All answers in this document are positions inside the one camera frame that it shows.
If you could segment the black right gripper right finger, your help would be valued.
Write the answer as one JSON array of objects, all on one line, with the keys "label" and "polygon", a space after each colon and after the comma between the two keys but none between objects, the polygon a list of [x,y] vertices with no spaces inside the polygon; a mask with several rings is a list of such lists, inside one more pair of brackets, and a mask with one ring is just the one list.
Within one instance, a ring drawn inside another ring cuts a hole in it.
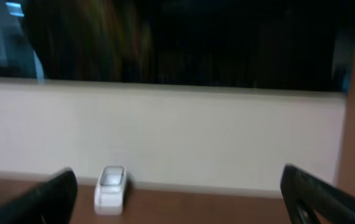
[{"label": "black right gripper right finger", "polygon": [[355,197],[287,164],[280,181],[292,223],[319,223],[317,214],[331,223],[355,224]]}]

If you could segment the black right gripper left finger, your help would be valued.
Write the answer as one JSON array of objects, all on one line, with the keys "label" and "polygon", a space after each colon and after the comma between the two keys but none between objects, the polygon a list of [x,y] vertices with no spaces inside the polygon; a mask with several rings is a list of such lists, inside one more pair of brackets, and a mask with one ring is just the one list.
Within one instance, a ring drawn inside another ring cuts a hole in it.
[{"label": "black right gripper left finger", "polygon": [[60,171],[47,182],[0,206],[0,224],[69,223],[78,192],[72,169]]}]

